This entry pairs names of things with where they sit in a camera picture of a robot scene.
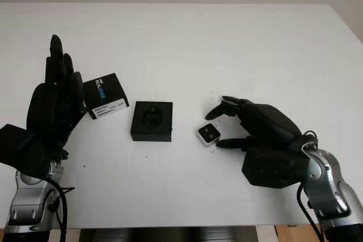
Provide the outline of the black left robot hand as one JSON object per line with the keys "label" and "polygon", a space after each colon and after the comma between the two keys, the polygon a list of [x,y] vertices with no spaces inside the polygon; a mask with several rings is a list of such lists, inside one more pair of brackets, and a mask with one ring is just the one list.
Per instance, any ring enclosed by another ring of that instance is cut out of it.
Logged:
{"label": "black left robot hand", "polygon": [[67,159],[64,146],[87,112],[84,98],[82,76],[74,70],[71,56],[63,52],[61,39],[54,34],[46,58],[45,81],[35,88],[27,113],[27,130],[40,137],[52,159]]}

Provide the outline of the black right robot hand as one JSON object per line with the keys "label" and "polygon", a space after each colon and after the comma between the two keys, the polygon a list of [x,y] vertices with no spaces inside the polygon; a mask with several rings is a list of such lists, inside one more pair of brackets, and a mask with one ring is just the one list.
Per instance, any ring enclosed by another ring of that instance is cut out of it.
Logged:
{"label": "black right robot hand", "polygon": [[214,120],[221,115],[238,117],[240,125],[249,134],[245,138],[223,139],[218,147],[247,151],[249,148],[287,149],[294,141],[302,137],[298,126],[277,108],[269,104],[253,103],[247,99],[223,96],[218,106],[206,116]]}

